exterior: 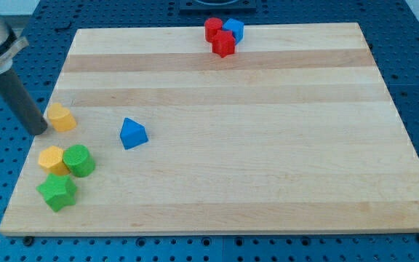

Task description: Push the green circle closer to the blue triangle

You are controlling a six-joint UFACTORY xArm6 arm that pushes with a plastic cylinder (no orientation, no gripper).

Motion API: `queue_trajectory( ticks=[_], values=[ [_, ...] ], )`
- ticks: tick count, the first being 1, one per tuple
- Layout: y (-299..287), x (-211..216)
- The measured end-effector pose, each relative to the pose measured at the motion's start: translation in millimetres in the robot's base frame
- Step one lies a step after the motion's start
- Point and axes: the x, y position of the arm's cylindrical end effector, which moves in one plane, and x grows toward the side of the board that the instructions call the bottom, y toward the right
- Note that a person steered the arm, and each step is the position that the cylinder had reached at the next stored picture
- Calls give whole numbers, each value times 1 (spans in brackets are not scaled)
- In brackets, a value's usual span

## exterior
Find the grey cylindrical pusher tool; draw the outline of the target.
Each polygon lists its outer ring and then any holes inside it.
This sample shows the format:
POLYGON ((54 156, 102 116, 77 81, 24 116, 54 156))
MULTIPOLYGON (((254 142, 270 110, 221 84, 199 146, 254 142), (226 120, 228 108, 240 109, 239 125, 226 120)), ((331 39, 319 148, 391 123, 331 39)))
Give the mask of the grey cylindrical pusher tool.
POLYGON ((0 74, 0 96, 30 135, 40 135, 48 124, 13 68, 0 74))

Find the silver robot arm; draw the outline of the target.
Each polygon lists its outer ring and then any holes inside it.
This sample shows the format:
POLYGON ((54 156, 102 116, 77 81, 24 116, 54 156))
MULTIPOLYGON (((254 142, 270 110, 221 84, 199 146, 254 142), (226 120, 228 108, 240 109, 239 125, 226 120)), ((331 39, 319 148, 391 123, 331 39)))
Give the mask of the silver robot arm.
POLYGON ((29 134, 40 135, 48 124, 12 67, 14 56, 28 45, 0 15, 0 96, 29 134))

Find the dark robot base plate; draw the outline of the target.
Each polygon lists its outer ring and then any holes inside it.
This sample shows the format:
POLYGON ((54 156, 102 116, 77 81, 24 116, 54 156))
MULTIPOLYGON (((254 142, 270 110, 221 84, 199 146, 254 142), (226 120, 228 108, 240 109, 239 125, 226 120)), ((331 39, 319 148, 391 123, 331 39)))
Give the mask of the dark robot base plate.
POLYGON ((256 0, 179 0, 180 12, 253 11, 256 0))

